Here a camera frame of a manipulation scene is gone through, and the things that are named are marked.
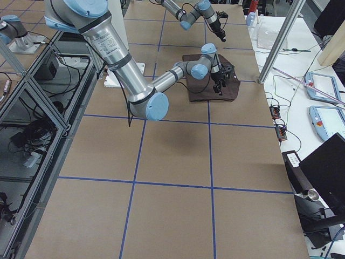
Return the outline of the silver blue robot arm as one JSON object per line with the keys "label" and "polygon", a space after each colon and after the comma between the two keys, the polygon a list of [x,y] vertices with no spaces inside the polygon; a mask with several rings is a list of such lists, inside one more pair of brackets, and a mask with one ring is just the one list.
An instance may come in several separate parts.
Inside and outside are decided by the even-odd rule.
{"label": "silver blue robot arm", "polygon": [[174,67],[147,82],[128,48],[111,23],[108,1],[45,1],[46,25],[52,29],[88,37],[95,52],[129,93],[127,108],[135,117],[158,121],[169,108],[165,90],[185,76],[202,80],[207,74],[220,92],[225,73],[213,43],[202,46],[198,60],[178,62]]}
{"label": "silver blue robot arm", "polygon": [[220,19],[227,20],[229,16],[226,12],[215,11],[210,1],[199,1],[195,5],[184,3],[182,6],[171,0],[150,3],[164,7],[179,21],[184,30],[189,30],[199,18],[203,18],[208,29],[222,42],[226,42],[225,25],[222,26]]}

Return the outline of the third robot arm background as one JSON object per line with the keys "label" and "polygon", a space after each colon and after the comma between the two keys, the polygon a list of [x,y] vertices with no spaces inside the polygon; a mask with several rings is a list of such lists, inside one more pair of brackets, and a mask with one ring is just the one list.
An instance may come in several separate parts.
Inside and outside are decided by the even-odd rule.
{"label": "third robot arm background", "polygon": [[13,53],[34,54],[46,43],[46,37],[30,34],[18,16],[6,15],[1,17],[1,41]]}

